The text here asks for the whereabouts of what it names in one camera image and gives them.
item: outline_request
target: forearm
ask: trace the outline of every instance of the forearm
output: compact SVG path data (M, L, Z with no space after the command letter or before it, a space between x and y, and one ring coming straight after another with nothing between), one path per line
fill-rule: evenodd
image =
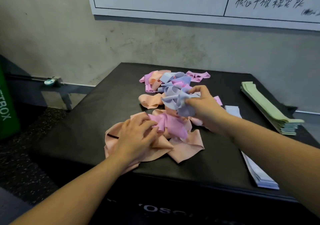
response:
M111 155L74 179L36 207L16 219L18 224L88 224L103 197L128 166L128 161Z
M224 115L219 127L282 188L320 215L320 150L244 119Z

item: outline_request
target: black mat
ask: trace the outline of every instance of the black mat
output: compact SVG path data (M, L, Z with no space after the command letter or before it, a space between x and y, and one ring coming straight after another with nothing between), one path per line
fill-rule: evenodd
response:
M77 163L97 165L104 160L104 132L130 115L146 110L138 102L145 94L139 79L154 70L169 69L172 72L203 70L164 67L145 64L121 63L97 87L88 94L72 112L36 146L35 153ZM253 81L257 89L283 114L291 118L263 85L251 74L208 71L209 79L191 86L203 84L213 96L218 95L224 105L239 106L242 118L274 130L254 104L240 91L241 82ZM277 199L292 198L283 190L258 188L254 184L238 148L228 139L211 133L202 127L201 137L205 150L177 164L168 155L152 162L141 163L134 174L182 181L204 186ZM315 139L303 128L297 130L293 139L319 148Z

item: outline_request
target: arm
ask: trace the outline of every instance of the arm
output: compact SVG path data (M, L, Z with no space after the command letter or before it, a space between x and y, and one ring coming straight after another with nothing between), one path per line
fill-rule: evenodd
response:
M320 217L320 149L228 114L206 86L196 86L190 93L197 91L201 97L186 103L194 107L204 126L228 136L283 189Z
M158 127L150 130L156 124L146 114L126 120L109 158L54 192L11 225L88 224L116 179L156 140Z

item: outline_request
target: folded green cloth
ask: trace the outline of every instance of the folded green cloth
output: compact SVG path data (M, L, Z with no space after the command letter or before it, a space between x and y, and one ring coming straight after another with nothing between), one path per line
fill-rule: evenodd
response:
M298 125L304 123L301 119L291 119L282 114L256 88L253 82L242 82L242 92L258 107L275 129L283 135L296 135Z

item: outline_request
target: green box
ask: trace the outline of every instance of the green box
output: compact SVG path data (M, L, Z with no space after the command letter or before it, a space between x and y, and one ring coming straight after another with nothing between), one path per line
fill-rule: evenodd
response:
M20 122L13 105L0 62L0 140L20 131Z

